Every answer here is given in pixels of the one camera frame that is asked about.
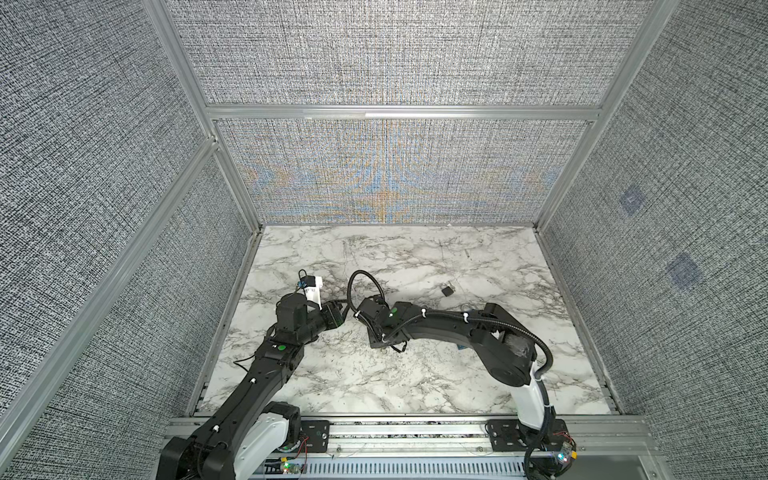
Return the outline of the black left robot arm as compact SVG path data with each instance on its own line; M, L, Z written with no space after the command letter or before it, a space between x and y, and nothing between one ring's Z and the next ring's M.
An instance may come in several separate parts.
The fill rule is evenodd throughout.
M317 303L300 292L276 304L277 321L254 352L247 373L220 408L189 437L163 448L158 479L235 479L248 432L297 369L304 347L345 321L342 300Z

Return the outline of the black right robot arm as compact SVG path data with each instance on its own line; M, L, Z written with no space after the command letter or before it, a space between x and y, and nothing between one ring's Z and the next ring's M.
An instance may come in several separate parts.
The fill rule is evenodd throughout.
M554 364L553 354L500 305L445 311L410 302L390 306L370 297L353 309L353 316L367 327L374 349L402 352L408 342L426 339L473 350L489 375L512 389L520 424L536 432L549 427L554 413L543 376Z

